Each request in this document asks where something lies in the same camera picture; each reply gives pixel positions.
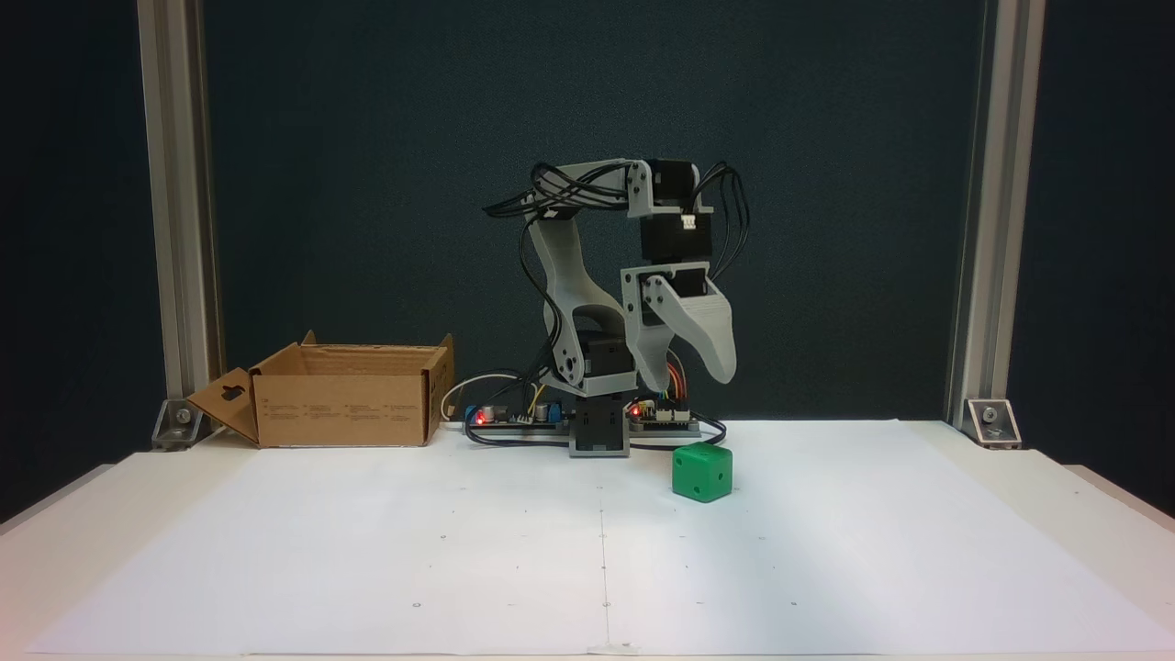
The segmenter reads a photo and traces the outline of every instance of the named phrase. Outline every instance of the cardboard box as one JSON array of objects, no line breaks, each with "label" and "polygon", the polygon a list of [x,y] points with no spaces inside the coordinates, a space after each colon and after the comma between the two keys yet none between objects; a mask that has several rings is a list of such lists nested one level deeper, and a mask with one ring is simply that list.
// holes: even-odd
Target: cardboard box
[{"label": "cardboard box", "polygon": [[314,332],[188,398],[258,447],[423,446],[454,384],[436,348],[320,345]]}]

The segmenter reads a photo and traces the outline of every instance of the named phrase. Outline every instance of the white cable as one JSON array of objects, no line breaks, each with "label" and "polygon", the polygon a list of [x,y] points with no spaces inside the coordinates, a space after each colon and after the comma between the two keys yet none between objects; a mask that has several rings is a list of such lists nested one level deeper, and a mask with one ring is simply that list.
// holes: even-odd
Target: white cable
[{"label": "white cable", "polygon": [[[457,392],[457,390],[459,390],[462,386],[468,386],[469,384],[472,384],[474,382],[481,382],[482,379],[518,379],[518,376],[517,375],[494,373],[494,375],[479,375],[477,377],[471,377],[469,379],[465,379],[461,384],[457,384],[456,386],[449,389],[449,392],[445,393],[443,398],[441,398],[441,418],[444,418],[445,421],[449,420],[449,414],[445,413],[444,405],[445,405],[446,402],[449,402],[449,398],[451,398],[452,394]],[[538,386],[531,384],[530,387],[535,389],[533,390],[535,393],[538,392]]]}]

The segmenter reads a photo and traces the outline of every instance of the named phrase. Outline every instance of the green cube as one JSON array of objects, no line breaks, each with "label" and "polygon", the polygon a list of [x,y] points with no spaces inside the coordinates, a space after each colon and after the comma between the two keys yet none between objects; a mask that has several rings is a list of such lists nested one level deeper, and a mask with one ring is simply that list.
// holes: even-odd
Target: green cube
[{"label": "green cube", "polygon": [[701,503],[731,493],[734,454],[710,444],[691,444],[673,451],[673,493]]}]

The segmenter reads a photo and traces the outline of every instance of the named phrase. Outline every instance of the white paper sheet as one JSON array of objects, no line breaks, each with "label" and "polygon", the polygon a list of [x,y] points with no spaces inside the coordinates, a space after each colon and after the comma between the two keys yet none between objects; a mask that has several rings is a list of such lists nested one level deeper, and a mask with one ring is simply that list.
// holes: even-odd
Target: white paper sheet
[{"label": "white paper sheet", "polygon": [[671,493],[667,453],[572,460],[451,433],[261,451],[29,650],[1175,649],[900,424],[730,437],[738,491],[705,505]]}]

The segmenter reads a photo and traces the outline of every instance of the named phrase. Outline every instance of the box flap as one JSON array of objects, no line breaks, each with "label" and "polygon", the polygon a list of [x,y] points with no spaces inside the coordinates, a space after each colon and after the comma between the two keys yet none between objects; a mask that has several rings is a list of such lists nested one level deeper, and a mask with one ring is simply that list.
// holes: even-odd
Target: box flap
[{"label": "box flap", "polygon": [[[441,340],[441,344],[438,346],[449,350],[449,356],[452,357],[452,333],[445,336],[444,340]],[[424,364],[424,370],[427,371],[436,370],[437,364],[441,363],[442,360],[444,360],[444,352],[435,352],[432,355],[432,358],[430,358],[428,363]]]},{"label": "box flap", "polygon": [[257,421],[253,412],[248,372],[239,367],[189,397],[188,402],[229,430],[257,443]]},{"label": "box flap", "polygon": [[253,366],[249,375],[306,377],[306,362],[302,360],[301,349],[293,344]]}]

